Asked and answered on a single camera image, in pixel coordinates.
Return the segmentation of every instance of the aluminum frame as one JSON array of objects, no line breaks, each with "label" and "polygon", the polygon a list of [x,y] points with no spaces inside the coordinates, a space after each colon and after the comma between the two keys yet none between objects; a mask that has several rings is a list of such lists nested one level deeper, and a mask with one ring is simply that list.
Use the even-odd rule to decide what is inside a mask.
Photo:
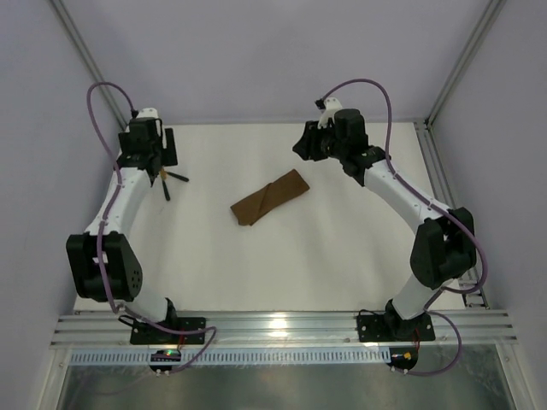
[{"label": "aluminum frame", "polygon": [[471,61],[477,54],[477,51],[479,51],[479,48],[485,40],[486,35],[501,13],[506,2],[507,0],[490,0],[490,2],[486,5],[483,14],[479,17],[477,24],[471,31],[468,41],[464,45],[455,66],[450,71],[448,78],[443,84],[443,88],[439,92],[437,99],[435,100],[435,103],[427,116],[426,123],[428,125],[433,125],[435,120],[438,118],[438,115],[452,95],[454,89],[457,87],[460,79],[467,71],[469,64],[471,64]]},{"label": "aluminum frame", "polygon": [[[517,343],[515,329],[503,310],[443,311],[458,327],[465,344]],[[211,348],[294,348],[362,346],[354,312],[178,312],[179,316],[207,318],[218,331]],[[432,317],[438,340],[422,345],[456,344],[450,325]],[[120,349],[131,346],[130,329],[107,312],[62,316],[51,341],[52,349]],[[365,343],[373,347],[411,343]],[[172,349],[175,345],[131,346],[132,349]]]},{"label": "aluminum frame", "polygon": [[[78,54],[78,57],[84,64],[85,69],[93,78],[93,81],[104,81],[103,74],[101,73],[98,65],[95,63],[93,55],[87,47],[84,38],[80,34],[78,27],[74,23],[72,16],[68,12],[65,3],[62,0],[48,0],[48,3],[59,20],[59,24],[67,34],[68,39],[73,44],[76,54]],[[107,103],[110,112],[115,117],[120,129],[125,129],[127,125],[125,120],[126,116],[124,116],[123,111],[120,109],[120,106],[112,95],[110,88],[100,87],[99,92],[101,93],[101,96],[103,96],[104,101]]]},{"label": "aluminum frame", "polygon": [[[446,172],[438,154],[432,127],[428,126],[425,121],[415,122],[414,125],[421,154],[426,164],[427,175],[431,182],[433,195],[449,207],[457,208],[458,203],[446,178]],[[470,288],[477,284],[478,281],[479,272],[476,267],[466,272],[459,280],[463,288]],[[483,289],[470,295],[464,295],[463,301],[468,308],[490,308]]]},{"label": "aluminum frame", "polygon": [[57,408],[61,400],[62,386],[67,374],[68,364],[72,356],[72,349],[56,350],[50,363],[50,369],[40,391],[37,410],[51,410]]},{"label": "aluminum frame", "polygon": [[534,394],[539,388],[533,385],[533,381],[529,380],[526,375],[529,371],[523,368],[523,363],[526,360],[523,357],[524,351],[520,344],[514,345],[497,345],[497,354],[502,363],[503,373],[509,386],[509,391],[513,396],[517,409],[532,409],[545,408],[541,399]]}]

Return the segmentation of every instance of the glass panel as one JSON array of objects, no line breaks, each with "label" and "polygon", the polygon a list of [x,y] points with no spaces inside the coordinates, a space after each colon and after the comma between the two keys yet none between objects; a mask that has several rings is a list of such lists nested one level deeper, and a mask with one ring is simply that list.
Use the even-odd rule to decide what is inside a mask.
[{"label": "glass panel", "polygon": [[[422,346],[415,370],[438,369],[455,353]],[[493,345],[464,346],[455,368],[431,378],[386,365],[196,367],[169,378],[145,367],[75,366],[62,397],[59,410],[515,408]]]}]

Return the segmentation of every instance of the brown cloth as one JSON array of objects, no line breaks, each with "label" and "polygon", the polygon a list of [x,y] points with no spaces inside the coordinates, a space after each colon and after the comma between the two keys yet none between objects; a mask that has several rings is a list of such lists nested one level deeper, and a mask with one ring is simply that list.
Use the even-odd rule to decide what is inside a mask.
[{"label": "brown cloth", "polygon": [[309,185],[296,169],[250,194],[230,208],[242,226],[253,226],[262,216],[279,205],[301,196],[309,190]]}]

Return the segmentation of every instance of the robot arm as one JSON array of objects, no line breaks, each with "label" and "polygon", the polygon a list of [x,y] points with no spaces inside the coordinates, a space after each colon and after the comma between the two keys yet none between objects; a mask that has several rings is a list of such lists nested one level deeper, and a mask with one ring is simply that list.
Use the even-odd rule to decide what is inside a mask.
[{"label": "robot arm", "polygon": [[[173,130],[164,130],[157,111],[146,108],[129,122],[127,130],[120,133],[119,139],[121,153],[117,162],[121,171],[121,188],[103,231],[103,261],[114,299],[123,301],[138,315],[154,322],[163,322],[174,310],[173,305],[147,285],[127,235],[141,202],[162,167],[177,164]],[[107,301],[98,266],[97,234],[104,210],[117,185],[118,178],[113,173],[103,205],[95,219],[83,234],[71,235],[67,240],[68,260],[76,290],[81,297],[97,302]]]},{"label": "robot arm", "polygon": [[465,209],[450,209],[415,188],[430,204],[419,201],[395,179],[385,152],[368,144],[365,121],[356,109],[343,109],[336,98],[327,98],[318,121],[308,121],[293,150],[305,161],[336,158],[344,172],[379,195],[415,234],[410,257],[412,275],[401,292],[387,303],[385,321],[395,337],[406,337],[426,313],[426,305],[444,284],[461,277],[476,263],[475,247],[433,203],[460,220],[473,232],[473,217]]}]

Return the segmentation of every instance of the metal rail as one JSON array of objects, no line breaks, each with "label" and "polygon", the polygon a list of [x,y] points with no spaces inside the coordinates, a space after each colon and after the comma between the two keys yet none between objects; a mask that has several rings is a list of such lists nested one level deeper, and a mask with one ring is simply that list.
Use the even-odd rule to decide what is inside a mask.
[{"label": "metal rail", "polygon": [[[78,57],[84,64],[85,69],[90,74],[93,81],[94,82],[104,81],[103,74],[101,73],[101,70],[99,69],[97,63],[93,59],[93,56],[91,55],[89,48],[85,44],[84,38],[80,34],[78,27],[74,23],[72,16],[68,12],[67,6],[65,6],[62,0],[48,0],[48,3],[50,4],[53,12],[57,16],[57,19],[59,20],[61,27],[67,34],[67,37],[70,40],[70,42],[73,44],[74,49],[76,50],[76,53],[78,54]],[[112,92],[110,91],[108,87],[100,87],[99,92],[103,96],[104,101],[107,103],[110,111],[112,112],[112,115],[115,117],[118,125],[120,126],[120,129],[123,130],[126,127],[125,118],[128,115],[124,116],[118,103],[114,99]]]},{"label": "metal rail", "polygon": [[[464,344],[517,343],[510,317],[503,310],[444,311],[454,321]],[[359,343],[353,312],[179,312],[181,316],[203,316],[216,326],[215,348],[350,347]],[[433,317],[437,335],[423,345],[456,344],[456,335],[444,320]],[[52,349],[126,348],[130,329],[112,313],[96,312],[62,316],[53,335]],[[409,343],[365,343],[365,346],[396,347]],[[155,348],[172,348],[158,345]],[[132,346],[132,349],[150,346]]]},{"label": "metal rail", "polygon": [[438,94],[437,100],[433,104],[431,112],[427,117],[428,124],[433,124],[438,118],[439,113],[452,95],[458,82],[467,71],[469,64],[477,54],[479,47],[486,38],[486,34],[490,31],[506,1],[507,0],[491,0],[486,6],[485,11],[480,16],[479,21],[477,21],[462,52],[458,56],[456,65],[452,68],[452,71],[450,71],[448,78],[444,82],[443,88]]}]

